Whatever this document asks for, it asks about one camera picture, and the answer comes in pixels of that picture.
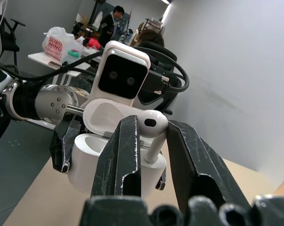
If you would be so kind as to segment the background storage shelf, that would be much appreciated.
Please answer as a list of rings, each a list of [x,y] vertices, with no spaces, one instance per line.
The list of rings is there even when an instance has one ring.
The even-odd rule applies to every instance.
[[[160,20],[155,18],[147,18],[143,30],[149,29],[153,30],[156,33],[162,33],[163,30],[163,23]]]

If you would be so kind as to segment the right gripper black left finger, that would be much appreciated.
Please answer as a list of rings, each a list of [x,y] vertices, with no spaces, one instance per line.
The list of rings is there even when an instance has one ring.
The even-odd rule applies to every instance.
[[[97,162],[91,196],[141,197],[141,160],[138,119],[120,120]]]

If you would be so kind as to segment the red object on background table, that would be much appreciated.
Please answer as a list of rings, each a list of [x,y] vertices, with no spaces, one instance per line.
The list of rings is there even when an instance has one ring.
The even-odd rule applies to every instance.
[[[98,42],[98,40],[96,40],[94,38],[90,38],[89,41],[88,41],[88,47],[99,50],[101,48],[101,45]]]

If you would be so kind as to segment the standing person in black jacket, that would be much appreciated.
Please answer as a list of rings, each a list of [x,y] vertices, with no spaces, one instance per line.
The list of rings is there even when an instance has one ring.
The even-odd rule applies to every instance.
[[[114,28],[117,25],[116,21],[124,15],[124,8],[116,6],[110,14],[105,16],[100,24],[100,36],[98,42],[101,47],[105,47],[111,40],[114,34]]]

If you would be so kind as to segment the white earbud charging case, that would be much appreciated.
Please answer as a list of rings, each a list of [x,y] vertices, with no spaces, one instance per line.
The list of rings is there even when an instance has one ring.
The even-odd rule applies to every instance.
[[[119,121],[142,111],[107,99],[96,99],[87,104],[83,111],[83,122],[88,132],[75,138],[72,163],[68,171],[68,179],[76,190],[85,194],[91,193],[98,159]],[[143,198],[151,195],[166,168],[166,160],[161,153],[155,163],[149,164],[145,161],[152,140],[140,135]]]

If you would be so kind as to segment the white background table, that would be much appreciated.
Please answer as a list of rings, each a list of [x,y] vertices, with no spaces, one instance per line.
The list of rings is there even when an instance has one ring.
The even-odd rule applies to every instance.
[[[82,58],[89,56],[91,54],[94,54],[98,52],[98,50],[94,49],[94,48],[87,48],[87,47],[83,47],[83,53],[82,53]],[[49,68],[52,69],[58,69],[58,67],[52,66],[49,63],[50,62],[55,62],[56,64],[62,65],[62,63],[60,61],[58,61],[57,59],[53,58],[52,56],[50,56],[49,54],[45,53],[45,52],[40,52],[40,53],[35,53],[35,54],[30,54],[28,55],[28,58],[30,60],[33,60],[37,63],[40,63],[42,65],[45,65]],[[94,59],[92,59],[93,61],[100,63],[101,61],[101,56],[98,56]],[[80,69],[87,69],[88,68],[88,64],[87,63],[82,63],[78,66],[76,66],[75,68],[80,68]],[[71,77],[77,77],[80,73],[79,72],[74,72],[74,71],[69,71],[66,73],[66,75],[71,76]]]

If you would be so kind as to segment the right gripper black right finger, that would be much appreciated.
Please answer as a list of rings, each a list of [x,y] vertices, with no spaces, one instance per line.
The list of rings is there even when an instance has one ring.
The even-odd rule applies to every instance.
[[[222,158],[186,123],[171,120],[167,128],[172,181],[179,209],[195,196],[209,198],[217,208],[250,205]]]

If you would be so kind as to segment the seated person with brown hair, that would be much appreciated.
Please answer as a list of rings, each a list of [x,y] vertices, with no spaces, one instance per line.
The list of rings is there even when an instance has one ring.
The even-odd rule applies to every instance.
[[[162,35],[159,32],[156,32],[151,29],[145,29],[141,32],[138,38],[139,43],[142,43],[144,41],[152,42],[157,45],[160,45],[162,47],[165,47],[164,45],[164,39]]]

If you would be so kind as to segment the black mesh office chair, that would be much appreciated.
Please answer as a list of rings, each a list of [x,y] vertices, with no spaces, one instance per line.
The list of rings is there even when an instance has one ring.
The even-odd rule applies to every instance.
[[[167,50],[165,47],[155,44],[150,41],[143,41],[141,42],[138,47],[148,48],[155,51],[158,51],[174,61],[177,61],[177,57],[175,54]],[[164,57],[159,56],[157,54],[148,54],[150,61],[151,61],[151,71],[157,72],[167,78],[169,78],[169,84],[172,87],[180,88],[181,87],[181,80],[175,76],[173,73],[174,66]],[[160,111],[162,113],[166,113],[168,115],[172,115],[172,111],[169,109],[169,106],[174,101],[175,97],[177,96],[176,93],[172,92],[162,92],[161,95],[152,93],[148,90],[141,89],[138,96],[137,96],[137,104],[134,104],[136,108],[138,105],[141,104],[141,107],[150,106],[151,104],[157,102],[158,100],[162,99],[162,102],[155,107],[154,110]]]

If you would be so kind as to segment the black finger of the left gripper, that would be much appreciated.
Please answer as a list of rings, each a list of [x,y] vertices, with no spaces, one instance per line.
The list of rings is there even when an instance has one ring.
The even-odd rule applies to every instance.
[[[52,166],[58,172],[67,174],[71,167],[71,156],[75,138],[82,128],[81,117],[62,120],[54,129],[51,141]]]
[[[161,174],[159,181],[158,181],[155,188],[157,190],[163,190],[165,188],[165,185],[166,185],[166,179],[167,179],[167,172],[166,172],[166,168],[165,168],[163,173]]]

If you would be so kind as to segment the white red-print plastic bag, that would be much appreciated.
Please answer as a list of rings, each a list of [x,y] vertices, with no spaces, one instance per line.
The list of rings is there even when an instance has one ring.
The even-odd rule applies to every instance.
[[[71,63],[79,59],[68,55],[68,51],[71,49],[78,50],[82,56],[83,45],[75,39],[72,33],[67,33],[64,28],[52,27],[44,35],[46,36],[42,43],[43,51],[61,63]]]

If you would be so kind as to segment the white earbud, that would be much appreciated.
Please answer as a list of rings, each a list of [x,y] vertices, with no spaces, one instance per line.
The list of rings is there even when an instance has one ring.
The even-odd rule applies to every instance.
[[[145,155],[145,161],[149,164],[156,162],[161,148],[166,140],[166,131],[169,125],[168,119],[160,111],[145,110],[137,115],[140,135],[152,138],[152,143]]]

